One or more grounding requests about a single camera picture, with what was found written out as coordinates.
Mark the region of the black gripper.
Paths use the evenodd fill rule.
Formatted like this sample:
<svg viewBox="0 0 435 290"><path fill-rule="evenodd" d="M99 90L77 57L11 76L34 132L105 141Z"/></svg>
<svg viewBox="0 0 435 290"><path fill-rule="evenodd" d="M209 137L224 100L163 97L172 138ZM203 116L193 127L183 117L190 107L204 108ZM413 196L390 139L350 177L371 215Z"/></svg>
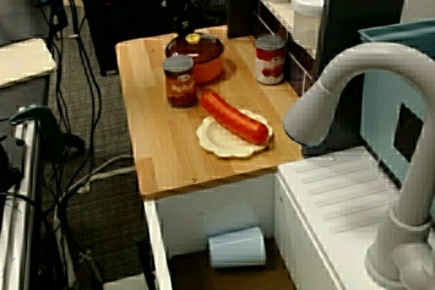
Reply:
<svg viewBox="0 0 435 290"><path fill-rule="evenodd" d="M192 34L196 28L196 16L188 15L186 8L191 0L163 0L162 6L167 14L171 26L179 36Z"/></svg>

